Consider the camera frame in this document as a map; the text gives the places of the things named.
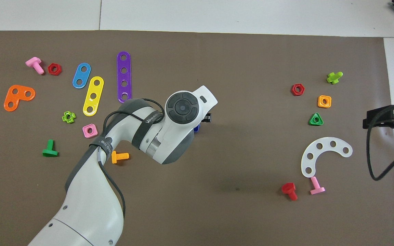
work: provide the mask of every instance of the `black strap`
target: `black strap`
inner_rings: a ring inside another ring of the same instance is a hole
[[[147,118],[142,121],[139,128],[136,130],[135,135],[132,139],[132,145],[139,149],[142,140],[145,137],[145,134],[149,131],[150,127],[152,127],[153,123],[161,117],[162,114],[159,111],[153,111],[151,114],[147,116]]]
[[[106,153],[107,158],[111,156],[112,153],[112,145],[111,145],[111,138],[105,138],[103,136],[98,136],[94,138],[94,141],[89,144],[89,146],[94,145],[94,146],[100,146],[101,149],[104,150]]]

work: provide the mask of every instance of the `red bolt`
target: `red bolt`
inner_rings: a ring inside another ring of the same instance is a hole
[[[303,87],[302,84],[294,84],[291,87],[291,93],[293,93],[293,95],[295,95],[295,96],[302,95],[304,91],[305,91],[305,87]]]
[[[282,186],[282,192],[284,194],[288,194],[288,196],[291,198],[292,201],[297,200],[297,195],[296,192],[296,187],[294,186],[294,183],[286,183],[285,185]]]

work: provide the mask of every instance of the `white table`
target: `white table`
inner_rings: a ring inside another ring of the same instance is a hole
[[[100,29],[384,37],[394,104],[394,11],[390,3],[386,0],[0,0],[0,30]]]

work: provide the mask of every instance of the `black cable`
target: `black cable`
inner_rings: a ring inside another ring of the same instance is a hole
[[[152,103],[155,103],[155,104],[161,109],[161,111],[162,111],[162,116],[159,117],[153,124],[157,124],[157,123],[159,123],[160,121],[162,121],[162,119],[164,118],[164,115],[165,115],[165,111],[164,111],[164,108],[162,107],[162,105],[160,105],[160,104],[159,104],[157,101],[155,101],[155,100],[151,100],[151,99],[148,99],[148,98],[142,98],[142,99],[143,99],[144,101],[151,101]],[[129,115],[129,116],[132,116],[132,117],[134,117],[134,118],[140,120],[140,121],[143,121],[143,120],[144,120],[144,119],[142,119],[141,117],[138,117],[137,115],[134,115],[133,113],[130,113],[130,112],[127,112],[127,111],[124,111],[124,110],[116,110],[116,111],[113,111],[113,112],[111,112],[110,114],[108,114],[108,115],[106,116],[106,118],[104,119],[102,135],[105,134],[105,131],[106,131],[106,124],[107,124],[107,121],[109,120],[109,118],[110,118],[112,115],[114,115],[114,114],[119,114],[119,113],[121,113],[121,114],[127,114],[127,115]]]
[[[125,218],[126,216],[126,201],[124,200],[124,195],[122,194],[121,190],[119,189],[118,185],[116,185],[115,181],[111,178],[111,176],[107,173],[106,169],[103,167],[103,164],[101,162],[98,162],[98,165],[101,168],[101,171],[103,171],[104,176],[110,181],[110,183],[114,186],[116,191],[119,193],[119,196],[121,197],[122,201],[122,219]]]
[[[164,117],[164,115],[165,115],[164,108],[163,108],[157,101],[155,101],[155,100],[151,100],[151,99],[148,99],[148,98],[143,98],[143,100],[145,100],[145,101],[151,101],[152,103],[155,103],[157,106],[160,107],[160,109],[161,109],[161,111],[162,111],[162,116],[159,117],[158,120],[156,120],[153,124],[159,123],[159,122],[163,119],[163,117]],[[104,119],[104,122],[103,122],[103,132],[101,133],[101,135],[103,135],[103,136],[105,135],[105,130],[106,130],[106,127],[107,127],[106,125],[107,125],[107,121],[109,120],[109,118],[110,118],[112,115],[118,114],[118,113],[127,114],[127,115],[129,115],[129,116],[132,116],[132,117],[134,117],[134,118],[140,120],[140,121],[143,121],[143,119],[142,119],[141,117],[138,117],[137,115],[134,115],[133,113],[126,112],[126,111],[124,111],[124,110],[113,111],[113,112],[111,112],[110,114],[108,114],[108,115],[106,116],[106,118]],[[121,192],[121,190],[119,189],[118,185],[116,185],[114,179],[112,179],[112,177],[107,173],[106,169],[104,168],[103,164],[101,163],[100,147],[98,147],[98,150],[97,150],[97,162],[98,162],[98,165],[100,166],[100,169],[101,169],[101,171],[103,172],[104,176],[105,176],[105,177],[109,180],[109,182],[114,186],[114,188],[115,188],[116,191],[118,192],[119,196],[121,197],[121,201],[122,201],[122,219],[124,219],[125,216],[126,216],[126,202],[125,202],[125,200],[124,200],[124,195],[122,194],[122,192]]]
[[[366,136],[366,154],[367,154],[367,166],[369,167],[369,173],[370,177],[372,177],[373,180],[378,181],[382,179],[393,167],[394,167],[394,160],[388,165],[388,167],[377,177],[373,174],[372,171],[372,165],[370,163],[370,132],[372,131],[372,128],[375,126],[377,123],[378,119],[385,114],[388,111],[391,111],[394,109],[394,105],[390,105],[386,107],[385,109],[381,110],[379,113],[375,115],[375,117],[372,119],[372,121],[369,123],[369,127],[367,128],[367,136]]]

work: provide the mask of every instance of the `screw thread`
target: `screw thread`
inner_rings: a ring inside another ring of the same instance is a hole
[[[47,143],[47,150],[53,150],[54,140],[50,139]]]
[[[316,176],[311,177],[311,181],[313,182],[313,185],[314,185],[315,189],[319,189],[320,188],[320,185],[319,185],[319,182],[317,181]]]
[[[33,64],[33,68],[34,68],[34,69],[36,70],[36,72],[39,73],[39,74],[43,74],[43,73],[44,73],[42,67],[41,67],[38,63]]]
[[[117,160],[126,160],[129,158],[129,153],[116,154]]]
[[[288,196],[290,197],[290,199],[292,201],[296,201],[297,200],[297,195],[294,192],[289,193]]]

